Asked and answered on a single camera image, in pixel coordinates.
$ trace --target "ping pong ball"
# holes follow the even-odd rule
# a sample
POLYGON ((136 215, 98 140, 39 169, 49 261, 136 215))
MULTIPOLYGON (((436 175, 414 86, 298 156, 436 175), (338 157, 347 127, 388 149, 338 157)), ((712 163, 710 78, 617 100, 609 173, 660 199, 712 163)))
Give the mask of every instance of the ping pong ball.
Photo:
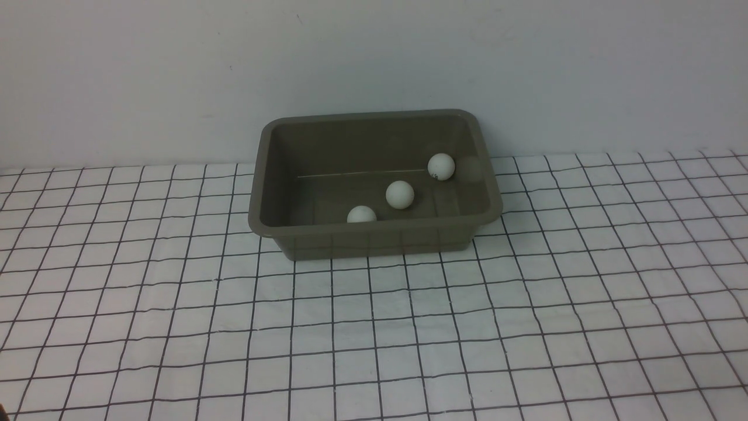
POLYGON ((376 221, 376 213, 368 206, 357 206, 348 212, 348 222, 372 222, 376 221))
POLYGON ((455 173, 455 160, 447 154, 436 154, 429 160, 428 170, 439 181, 449 180, 455 173))
POLYGON ((415 192, 406 181, 394 181, 387 188, 384 198, 395 209, 405 209, 413 203, 415 192))

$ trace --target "black grid line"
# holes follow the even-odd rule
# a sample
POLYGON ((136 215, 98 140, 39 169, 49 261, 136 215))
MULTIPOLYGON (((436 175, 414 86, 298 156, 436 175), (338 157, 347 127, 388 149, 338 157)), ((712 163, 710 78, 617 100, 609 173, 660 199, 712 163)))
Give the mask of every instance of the black grid line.
MULTIPOLYGON (((232 181, 236 180, 236 173, 238 172, 238 170, 239 170, 239 165, 236 165, 234 167, 234 174, 233 174, 232 181)), ((231 184, 231 193, 232 194, 231 194, 231 200, 229 202, 229 210, 233 206, 233 199, 234 199, 234 192, 235 191, 236 191, 236 185, 235 185, 235 182, 232 182, 232 184, 231 184)), ((210 339, 211 339, 211 336, 212 336, 210 333, 213 331, 213 321, 215 319, 215 309, 216 309, 217 304, 218 304, 218 291, 221 290, 221 272, 222 272, 222 270, 224 268, 224 256, 226 255, 226 243, 227 243, 227 240, 228 240, 229 222, 230 222, 230 220, 228 218, 226 218, 226 234, 224 236, 224 243, 223 243, 223 246, 221 248, 221 250, 222 250, 222 253, 221 253, 221 263, 218 265, 218 277, 215 279, 215 292, 213 294, 213 306, 212 306, 212 308, 210 310, 210 323, 208 324, 208 326, 209 326, 209 329, 208 329, 209 333, 207 335, 208 338, 207 338, 207 341, 206 341, 206 344, 205 344, 205 352, 203 353, 203 364, 202 364, 202 367, 200 368, 200 386, 198 386, 198 389, 197 389, 197 390, 200 390, 200 391, 203 390, 203 384, 204 384, 204 381, 205 381, 205 368, 208 365, 208 351, 210 349, 210 339)), ((200 400, 201 400, 201 396, 198 396, 197 397, 197 410, 194 413, 194 420, 195 421, 197 421, 198 418, 200 417, 200 400)))
MULTIPOLYGON (((205 172, 207 171, 207 169, 208 169, 207 166, 203 167, 203 176, 205 176, 205 172)), ((169 181, 169 187, 167 189, 167 196, 168 196, 168 191, 171 190, 171 183, 172 183, 172 181, 169 181)), ((205 185, 205 179, 203 179, 200 182, 200 191, 201 192, 203 191, 203 186, 204 185, 205 185)), ((200 206, 200 199, 197 200, 197 205, 200 206)), ((191 236, 194 233, 195 221, 197 221, 197 218, 194 218, 192 220, 192 227, 190 228, 190 235, 191 236)), ((192 238, 190 237, 187 240, 187 249, 186 249, 186 252, 188 254, 189 254, 189 250, 190 250, 190 245, 191 244, 192 244, 192 238)), ((186 268, 187 268, 187 262, 184 261, 182 263, 182 273, 180 275, 180 279, 182 279, 184 277, 185 269, 186 268)), ((173 308, 177 307, 177 302, 179 301, 179 298, 180 298, 180 291, 181 291, 181 289, 182 289, 182 283, 180 283, 179 285, 177 285, 177 293, 174 295, 174 304, 172 306, 173 308)), ((164 365, 164 358, 166 358, 166 350, 167 350, 167 347, 169 346, 169 334, 171 334, 171 329, 172 329, 172 327, 174 327, 174 317, 176 315, 177 315, 176 311, 172 311, 171 312, 171 317, 169 319, 169 330, 167 331, 166 340, 164 342, 164 349, 161 352, 161 362, 159 364, 159 370, 156 373, 156 381, 154 382, 154 385, 153 385, 153 402, 156 401, 156 394, 159 392, 159 380, 161 379, 162 368, 163 368, 163 365, 164 365)), ((152 416, 153 416, 153 403, 151 403, 150 409, 148 411, 148 420, 149 421, 150 421, 150 419, 151 419, 152 416)))
POLYGON ((741 366, 741 359, 748 354, 748 342, 740 337, 742 332, 748 332, 748 282, 741 278, 741 274, 748 273, 744 249, 748 234, 740 227, 743 220, 748 223, 748 202, 745 202, 748 191, 741 187, 743 179, 748 181, 745 157, 748 155, 734 151, 698 151, 680 157, 665 153, 620 157, 615 154, 597 154, 595 157, 576 154, 559 159, 496 159, 492 162, 497 166, 495 173, 500 186, 506 184, 507 187, 502 191, 507 205, 505 217, 479 230, 470 253, 435 253, 430 257, 413 259, 400 256, 393 259, 365 258, 358 262, 326 261, 322 266, 285 262, 281 251, 269 246, 272 242, 263 241, 244 226, 247 212, 240 207, 246 206, 251 197, 246 183, 251 181, 253 174, 251 168, 241 165, 222 166, 219 175, 211 166, 191 166, 186 172, 182 166, 163 166, 154 170, 134 167, 127 173, 130 179, 127 182, 120 182, 122 178, 115 180, 115 169, 112 167, 3 172, 0 180, 9 178, 0 188, 0 193, 4 195, 0 204, 0 253, 4 252, 7 256, 0 270, 0 339, 3 344, 0 348, 0 391, 10 388, 9 396, 12 396, 14 388, 21 387, 18 389, 19 401, 11 402, 7 408, 13 411, 12 416, 51 411, 50 416, 62 420, 69 411, 106 408, 106 419, 113 416, 111 411, 118 411, 119 414, 119 411, 126 411, 133 405, 145 405, 149 408, 149 418, 155 419, 157 413, 159 417, 162 416, 163 413, 159 412, 163 410, 162 405, 176 405, 175 408, 192 411, 189 417, 194 416, 196 420, 198 417, 228 417, 229 414, 216 413, 216 407, 212 404, 215 399, 222 399, 232 405, 232 411, 237 411, 237 418, 254 419, 259 416, 258 411, 268 407, 274 408, 273 411, 277 412, 274 412, 275 416, 284 416, 289 421, 301 415, 299 405, 304 405, 305 410, 308 406, 310 411, 321 411, 320 414, 326 414, 322 416, 329 419, 351 419, 352 403, 337 395, 341 387, 366 386, 367 390, 377 390, 377 396, 372 395, 361 401, 361 405, 368 409, 352 418, 355 421, 403 417, 431 419, 443 417, 444 414, 463 414, 477 420, 483 416, 480 411, 510 408, 517 410, 524 420, 525 411, 542 405, 558 405, 558 409, 571 418, 571 404, 584 405, 588 402, 605 402, 611 414, 621 419, 619 411, 623 398, 654 399, 652 404, 656 402, 659 415, 652 416, 673 420, 681 419, 684 415, 678 411, 673 413, 670 406, 666 407, 662 401, 664 396, 696 393, 695 396, 701 397, 698 405, 705 411, 704 417, 722 421, 718 417, 719 411, 714 410, 709 393, 722 390, 734 393, 737 388, 742 390, 748 402, 747 380, 740 377, 740 374, 745 375, 747 369, 741 366), (532 171, 526 171, 529 167, 532 167, 532 171), (94 180, 91 177, 93 172, 88 170, 96 170, 99 177, 108 174, 108 179, 105 183, 94 180), (631 177, 635 172, 640 174, 631 177), (194 194, 192 192, 198 182, 200 189, 194 194), (145 194, 138 194, 141 188, 145 194), (652 189, 659 194, 642 194, 652 189), (76 197, 76 191, 83 196, 76 197), (54 202, 59 205, 42 203, 48 197, 45 193, 53 195, 49 197, 56 198, 54 202), (96 200, 86 200, 88 193, 96 200), (551 197, 548 195, 556 195, 560 199, 544 202, 543 198, 551 197), (588 202, 583 195, 590 196, 592 201, 588 202), (689 212, 688 215, 681 214, 686 203, 682 200, 693 201, 705 209, 689 212), (187 202, 189 209, 169 210, 174 209, 176 203, 187 202), (202 202, 209 205, 202 207, 202 202), (719 205, 732 207, 714 207, 719 205), (105 213, 105 206, 114 206, 108 209, 119 209, 120 213, 105 213), (135 207, 141 212, 135 214, 135 207), (644 207, 665 209, 667 212, 650 218, 643 211, 644 207), (579 215, 588 211, 599 212, 604 219, 578 219, 579 215), (93 216, 85 216, 87 212, 93 213, 93 216), (66 217, 79 213, 82 216, 66 217), (100 213, 103 213, 103 218, 99 218, 100 213), (40 217, 45 214, 59 217, 52 221, 54 223, 49 223, 40 217), (548 217, 566 218, 568 221, 551 221, 557 226, 546 227, 544 224, 548 217), (164 221, 189 225, 191 228, 188 234, 183 231, 184 228, 175 231, 175 235, 161 233, 164 221), (204 221, 221 222, 219 225, 211 222, 212 225, 206 230, 204 221), (143 228, 145 234, 139 231, 133 237, 126 237, 131 223, 146 227, 143 228), (704 224, 698 226, 719 226, 727 235, 711 237, 695 234, 691 224, 695 228, 697 223, 704 224), (114 234, 104 237, 109 240, 94 238, 92 231, 104 226, 100 224, 112 224, 110 226, 120 231, 113 231, 114 234), (677 231, 668 233, 668 229, 677 231), (62 230, 78 233, 76 235, 80 237, 59 241, 58 231, 62 230), (629 236, 632 232, 647 233, 647 238, 626 243, 621 230, 627 230, 629 236), (667 238, 659 237, 661 231, 668 234, 667 238), (609 240, 587 237, 600 233, 608 235, 605 238, 609 240), (557 244, 559 238, 577 241, 581 246, 554 249, 552 246, 557 244), (175 249, 165 249, 164 241, 169 240, 176 241, 169 245, 175 249), (534 242, 530 246, 527 243, 529 240, 534 242), (176 246, 185 243, 184 250, 176 246), (121 250, 132 250, 139 244, 150 249, 147 258, 139 253, 138 258, 117 259, 121 250), (196 253, 191 251, 193 244, 197 246, 196 253), (89 258, 83 262, 85 247, 113 249, 114 254, 111 261, 89 258), (717 256, 715 260, 713 254, 723 249, 731 253, 730 257, 717 256), (695 254, 690 260, 680 258, 676 261, 673 260, 672 250, 689 250, 689 253, 695 254), (654 253, 654 260, 647 261, 649 257, 641 257, 650 252, 654 253), (68 260, 75 260, 74 264, 45 263, 47 255, 66 253, 73 253, 68 260), (569 262, 582 255, 589 263, 583 264, 579 270, 570 270, 569 262), (20 259, 24 256, 28 256, 30 264, 23 264, 20 259), (626 263, 611 265, 601 256, 618 256, 626 263), (528 266, 530 261, 546 265, 552 274, 534 270, 528 266), (140 282, 117 284, 115 277, 122 276, 123 271, 132 268, 138 269, 136 275, 139 277, 139 271, 143 270, 140 282), (91 282, 73 286, 73 280, 82 276, 80 273, 94 273, 87 276, 100 276, 103 282, 89 279, 91 282), (429 281, 428 277, 436 276, 436 273, 444 279, 443 285, 429 281), (327 277, 329 288, 318 289, 316 283, 310 283, 320 277, 327 277), (282 281, 277 285, 285 286, 278 286, 272 296, 258 293, 261 281, 264 285, 275 285, 275 279, 282 281), (616 282, 624 281, 628 282, 626 288, 634 289, 621 290, 622 287, 616 282), (341 282, 358 282, 358 286, 339 289, 341 282), (580 285, 594 288, 580 290, 580 285), (190 296, 184 303, 180 299, 183 291, 187 294, 190 291, 205 291, 209 287, 213 287, 213 290, 208 294, 214 294, 210 303, 205 299, 190 303, 190 296), (144 302, 141 299, 146 291, 152 294, 156 290, 162 292, 162 295, 156 296, 156 300, 144 302), (446 301, 438 306, 429 304, 428 311, 423 311, 423 300, 416 303, 411 294, 415 291, 419 294, 431 291, 437 294, 434 297, 444 296, 446 301), (465 291, 472 291, 475 296, 471 299, 476 301, 466 304, 465 291), (375 308, 381 307, 375 307, 375 303, 381 305, 389 297, 385 294, 394 293, 408 294, 409 313, 403 315, 398 310, 392 314, 378 314, 375 308), (241 296, 227 300, 226 294, 241 296), (68 297, 74 298, 71 303, 81 303, 80 297, 92 297, 95 301, 90 306, 71 312, 68 297), (113 305, 112 297, 123 302, 113 305), (302 320, 297 317, 298 312, 305 308, 302 304, 307 305, 311 303, 309 300, 322 298, 329 299, 332 305, 330 321, 302 320), (370 306, 368 315, 357 314, 355 318, 346 318, 345 306, 334 307, 336 299, 341 298, 365 300, 370 306), (51 303, 51 306, 46 311, 37 311, 44 303, 51 303), (246 309, 251 306, 248 327, 215 325, 218 312, 226 314, 231 306, 244 306, 246 309), (263 313, 262 326, 258 325, 259 322, 255 320, 259 317, 256 313, 258 306, 272 309, 277 313, 275 317, 283 318, 283 322, 278 319, 269 326, 268 315, 263 313), (415 311, 417 306, 420 306, 419 312, 415 311), (285 313, 287 309, 290 309, 290 315, 285 313), (205 327, 194 332, 174 331, 177 312, 183 310, 203 310, 201 314, 209 314, 201 322, 205 327), (555 317, 558 319, 567 318, 569 322, 555 327, 549 324, 547 328, 545 324, 550 323, 553 317, 548 315, 552 314, 557 315, 555 317), (121 335, 94 336, 96 321, 113 320, 111 318, 126 321, 121 335), (150 320, 148 323, 154 323, 153 328, 135 335, 133 324, 136 318, 150 320), (480 326, 485 324, 483 328, 490 326, 490 330, 495 329, 496 333, 474 336, 474 333, 463 332, 465 327, 458 320, 470 320, 480 326), (88 325, 83 325, 82 330, 71 330, 71 327, 83 321, 88 321, 88 325), (421 325, 430 327, 420 330, 421 325), (363 326, 372 330, 371 337, 366 341, 347 343, 345 336, 336 337, 339 329, 343 332, 343 329, 351 331, 363 326), (382 330, 383 326, 408 328, 403 330, 404 333, 398 333, 395 342, 391 342, 395 331, 382 330), (447 337, 429 336, 428 329, 436 329, 436 326, 453 332, 447 337), (329 342, 327 347, 331 349, 317 351, 304 347, 306 336, 303 335, 313 331, 308 329, 317 327, 329 331, 331 338, 324 340, 329 342), (650 334, 662 332, 661 329, 665 330, 660 337, 650 334), (684 332, 691 330, 703 332, 703 343, 694 345, 692 342, 681 342, 684 332), (61 340, 61 332, 69 333, 70 338, 61 340), (217 334, 225 335, 224 338, 243 338, 247 345, 246 355, 209 358, 209 349, 212 341, 218 340, 217 334), (607 355, 600 351, 599 338, 613 337, 611 335, 624 338, 625 347, 630 348, 630 352, 607 355), (169 341, 191 341, 190 338, 198 342, 202 341, 199 338, 205 339, 200 343, 200 346, 204 343, 205 349, 199 349, 199 358, 189 361, 166 358, 169 341), (658 346, 664 348, 651 348, 642 343, 642 338, 659 341, 662 345, 658 346), (284 341, 288 343, 282 348, 260 347, 265 342, 272 345, 284 341), (517 356, 508 353, 507 341, 513 344, 542 341, 538 349, 525 351, 544 354, 545 357, 542 362, 516 366, 514 358, 517 356), (567 351, 562 347, 552 348, 552 342, 578 346, 583 350, 580 351, 582 357, 579 360, 556 360, 558 355, 566 356, 567 351), (148 347, 150 344, 162 346, 157 348, 158 354, 154 354, 154 358, 128 361, 126 365, 123 363, 123 358, 131 349, 148 347), (494 349, 490 348, 493 344, 500 345, 500 349, 504 350, 503 357, 475 354, 476 350, 494 349), (112 357, 114 365, 99 367, 94 372, 84 370, 84 352, 100 345, 112 345, 116 349, 122 346, 119 355, 112 357), (434 361, 422 358, 424 347, 433 345, 449 345, 449 349, 457 350, 451 356, 452 361, 444 361, 451 364, 450 369, 435 371, 430 366, 434 361), (251 353, 250 348, 254 349, 255 346, 260 352, 251 353), (46 360, 49 355, 64 356, 75 349, 79 350, 79 354, 71 363, 61 362, 63 369, 55 371, 49 368, 46 360), (466 354, 467 349, 472 350, 471 357, 466 354), (342 357, 343 352, 353 351, 373 355, 372 372, 365 377, 368 380, 359 381, 337 375, 336 359, 342 357), (381 352, 385 351, 396 351, 387 355, 413 355, 413 360, 400 367, 402 373, 385 377, 384 371, 391 373, 394 367, 391 357, 389 360, 381 358, 381 352), (34 357, 29 363, 19 359, 19 356, 31 355, 34 357), (331 379, 311 385, 295 384, 294 357, 313 356, 332 360, 331 379), (491 359, 502 363, 493 365, 489 361, 491 359), (243 389, 237 386, 227 392, 208 387, 210 382, 206 373, 209 370, 216 373, 215 370, 219 369, 217 365, 243 365, 248 373, 253 362, 261 367, 278 364, 281 360, 286 361, 283 369, 283 376, 286 377, 273 380, 272 385, 259 384, 258 387, 258 381, 261 383, 262 378, 250 378, 247 374, 243 379, 243 389), (723 377, 716 380, 704 378, 703 368, 695 366, 694 361, 713 361, 717 367, 722 367, 723 377), (630 386, 635 386, 634 389, 622 387, 619 379, 611 377, 611 373, 620 367, 636 367, 634 371, 640 372, 641 380, 631 381, 630 386), (680 383, 664 383, 658 374, 663 367, 675 369, 680 383), (174 370, 196 373, 188 379, 197 385, 196 392, 190 392, 192 394, 185 397, 159 395, 159 379, 164 370, 170 370, 170 373, 174 370), (542 398, 536 402, 532 396, 534 392, 528 392, 527 388, 541 385, 528 385, 527 379, 538 378, 536 373, 543 370, 548 375, 552 373, 558 394, 543 395, 539 392, 542 398), (583 372, 596 373, 600 378, 600 390, 580 395, 578 385, 572 383, 570 386, 569 375, 583 372), (146 380, 147 377, 143 377, 149 373, 155 374, 155 379, 146 380), (89 375, 114 379, 113 383, 102 386, 101 392, 94 393, 98 398, 86 400, 90 405, 81 402, 79 397, 72 399, 76 379, 89 375), (127 400, 122 400, 122 396, 114 399, 115 392, 127 388, 127 379, 132 382, 133 378, 140 379, 139 387, 150 389, 153 393, 145 396, 140 393, 127 400), (461 378, 465 379, 463 386, 459 386, 462 382, 458 379, 461 378), (503 391, 506 398, 499 396, 496 397, 498 402, 487 402, 482 397, 482 393, 487 393, 486 385, 480 379, 505 379, 501 381, 506 382, 503 391), (50 387, 60 382, 65 384, 67 381, 70 383, 62 387, 59 393, 51 393, 46 401, 40 398, 40 387, 50 387), (456 403, 455 400, 452 403, 452 396, 448 395, 429 396, 427 390, 431 384, 453 387, 453 394, 465 393, 462 389, 467 387, 469 405, 465 406, 468 401, 456 403), (402 394, 403 390, 407 392, 398 396, 393 394, 394 390, 398 390, 398 394, 402 394), (318 402, 305 396, 316 396, 314 399, 318 402), (418 408, 408 403, 420 402, 421 396, 423 405, 419 403, 418 408))

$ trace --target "table surface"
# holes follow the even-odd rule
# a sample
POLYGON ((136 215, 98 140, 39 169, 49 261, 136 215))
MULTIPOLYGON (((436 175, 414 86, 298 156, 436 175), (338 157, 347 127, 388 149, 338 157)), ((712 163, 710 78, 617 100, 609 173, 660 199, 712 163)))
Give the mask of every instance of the table surface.
POLYGON ((463 252, 284 258, 252 165, 0 172, 30 420, 744 420, 748 154, 492 160, 463 252))

